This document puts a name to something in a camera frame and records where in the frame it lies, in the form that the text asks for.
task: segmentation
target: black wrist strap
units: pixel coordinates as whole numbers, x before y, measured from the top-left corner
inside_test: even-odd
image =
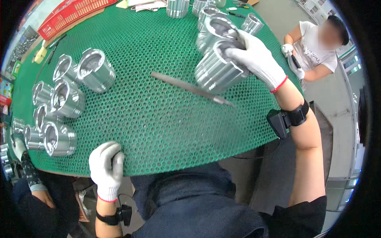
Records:
[[[300,105],[295,110],[283,111],[288,118],[288,120],[285,120],[286,127],[288,128],[289,126],[299,126],[303,124],[307,120],[308,110],[309,110],[308,102],[304,100],[304,104]]]
[[[118,225],[119,224],[119,219],[117,213],[115,213],[112,216],[101,216],[98,214],[98,211],[96,212],[96,217],[98,217],[99,220],[103,221],[104,223],[108,225]]]

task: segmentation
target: glove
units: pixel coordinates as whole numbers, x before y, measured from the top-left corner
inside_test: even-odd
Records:
[[[304,79],[304,76],[306,75],[306,73],[304,72],[304,70],[302,70],[301,68],[297,68],[296,65],[294,64],[294,61],[292,61],[292,58],[291,56],[289,56],[287,58],[287,61],[288,61],[288,66],[290,67],[290,69],[292,70],[292,72],[295,73],[295,75],[298,77],[298,79]]]
[[[98,146],[90,154],[90,176],[98,185],[98,197],[106,202],[117,200],[123,177],[123,161],[124,154],[120,152],[120,144],[115,141]]]
[[[266,84],[271,93],[274,93],[286,81],[287,76],[266,48],[263,42],[243,30],[238,30],[245,40],[247,50],[235,48],[226,49],[228,57],[244,64],[257,78]]]
[[[285,58],[292,55],[292,51],[294,50],[294,47],[290,44],[284,44],[282,45],[282,53],[285,56]]]
[[[20,138],[14,139],[15,146],[12,144],[14,155],[21,161],[22,154],[26,151],[25,145]]]

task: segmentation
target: hexagonal mesh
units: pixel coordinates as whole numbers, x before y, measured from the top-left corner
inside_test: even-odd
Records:
[[[46,152],[30,152],[33,164],[42,170],[88,176],[91,151],[114,140],[125,153],[124,175],[152,174],[218,161],[276,139],[266,115],[279,106],[254,76],[223,94],[236,108],[149,76],[157,71],[195,84],[194,69],[202,56],[195,47],[197,18],[191,11],[190,7],[184,19],[172,19],[165,9],[136,13],[110,6],[68,31],[38,81],[53,85],[59,56],[71,55],[78,63],[89,47],[105,52],[117,78],[104,94],[80,87],[86,94],[85,111],[80,118],[66,121],[78,135],[74,155],[51,158]],[[238,27],[244,21],[230,18]],[[300,88],[267,25],[257,37]],[[15,83],[13,115],[34,125],[31,90],[42,63],[32,64],[32,57],[21,66]]]

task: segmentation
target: sleeve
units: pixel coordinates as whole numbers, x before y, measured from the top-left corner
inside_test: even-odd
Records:
[[[276,206],[271,215],[260,213],[269,228],[269,237],[314,237],[322,231],[327,196],[283,208]]]
[[[337,67],[336,54],[330,54],[329,56],[327,56],[327,59],[324,60],[321,64],[326,66],[330,71],[332,71],[332,73],[334,73]]]
[[[300,33],[303,37],[306,34],[307,30],[315,26],[315,24],[309,21],[300,21],[299,26],[300,26]]]

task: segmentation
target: table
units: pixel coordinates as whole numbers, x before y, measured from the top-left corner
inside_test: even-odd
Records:
[[[228,0],[223,10],[232,6]],[[191,11],[189,7],[184,19],[172,19],[166,16],[165,9],[136,13],[112,5],[69,30],[39,81],[53,85],[59,56],[71,55],[78,63],[82,52],[90,47],[105,52],[117,78],[104,94],[80,87],[86,94],[85,111],[80,118],[65,122],[77,133],[76,152],[72,156],[49,157],[45,151],[31,151],[33,164],[53,173],[89,176],[91,151],[104,142],[117,141],[125,154],[125,176],[153,174],[218,161],[276,139],[266,115],[279,106],[255,76],[223,94],[236,108],[213,103],[149,76],[157,71],[195,84],[194,69],[202,56],[195,46],[197,18]],[[254,12],[258,16],[251,7],[235,12]],[[244,21],[229,17],[238,27]],[[300,90],[269,27],[265,25],[257,37]],[[30,125],[34,125],[35,108],[32,87],[42,66],[31,63],[32,57],[30,54],[22,64],[13,95],[13,116]]]

